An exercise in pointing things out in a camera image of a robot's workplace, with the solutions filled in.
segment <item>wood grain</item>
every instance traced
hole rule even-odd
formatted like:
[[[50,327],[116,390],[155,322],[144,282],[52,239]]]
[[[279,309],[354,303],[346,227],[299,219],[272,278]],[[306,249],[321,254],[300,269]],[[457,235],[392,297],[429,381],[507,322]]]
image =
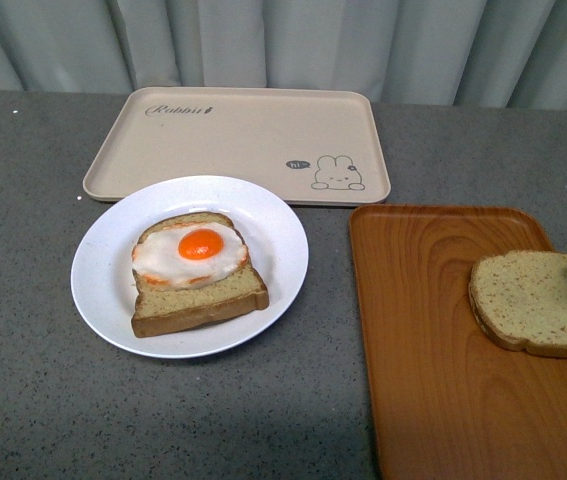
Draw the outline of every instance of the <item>wood grain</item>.
[[[470,270],[552,250],[523,212],[371,205],[350,218],[382,475],[567,478],[567,360],[510,352],[479,329]]]

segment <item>curtain fold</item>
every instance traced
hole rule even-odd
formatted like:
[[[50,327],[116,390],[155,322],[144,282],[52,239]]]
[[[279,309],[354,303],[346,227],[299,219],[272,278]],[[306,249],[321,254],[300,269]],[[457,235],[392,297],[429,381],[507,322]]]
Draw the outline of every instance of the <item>curtain fold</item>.
[[[567,109],[567,0],[0,0],[0,89]]]

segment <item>plastic tray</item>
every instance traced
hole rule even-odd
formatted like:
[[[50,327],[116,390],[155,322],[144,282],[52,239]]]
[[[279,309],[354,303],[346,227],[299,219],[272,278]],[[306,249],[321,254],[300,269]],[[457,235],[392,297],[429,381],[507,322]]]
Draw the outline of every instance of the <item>plastic tray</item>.
[[[567,478],[567,359],[493,344],[475,261],[552,250],[518,210],[373,205],[350,219],[384,478]]]
[[[186,87],[131,94],[83,187],[92,198],[116,201],[192,175],[248,180],[291,204],[360,205],[390,193],[365,97]]]

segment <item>speech bubble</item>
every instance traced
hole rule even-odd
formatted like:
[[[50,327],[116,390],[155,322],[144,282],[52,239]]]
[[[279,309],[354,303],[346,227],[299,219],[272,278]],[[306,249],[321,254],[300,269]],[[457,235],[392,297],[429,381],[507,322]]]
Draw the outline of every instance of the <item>speech bubble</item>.
[[[310,168],[310,162],[305,160],[290,160],[286,165],[292,170],[301,170],[303,168]]]

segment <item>bread slice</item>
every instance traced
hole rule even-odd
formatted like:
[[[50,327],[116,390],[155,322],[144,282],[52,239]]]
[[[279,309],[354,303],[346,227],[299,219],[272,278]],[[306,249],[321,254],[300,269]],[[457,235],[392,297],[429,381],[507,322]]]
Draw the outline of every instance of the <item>bread slice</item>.
[[[518,250],[483,258],[473,266],[469,296],[497,345],[567,357],[567,254]]]
[[[218,222],[236,231],[232,221],[215,212],[196,212],[168,218],[145,230],[137,243],[165,227],[189,222]],[[138,296],[132,317],[132,330],[139,338],[164,335],[220,322],[269,306],[263,279],[249,256],[245,265],[230,276],[193,290],[165,290],[146,282],[133,270]]]

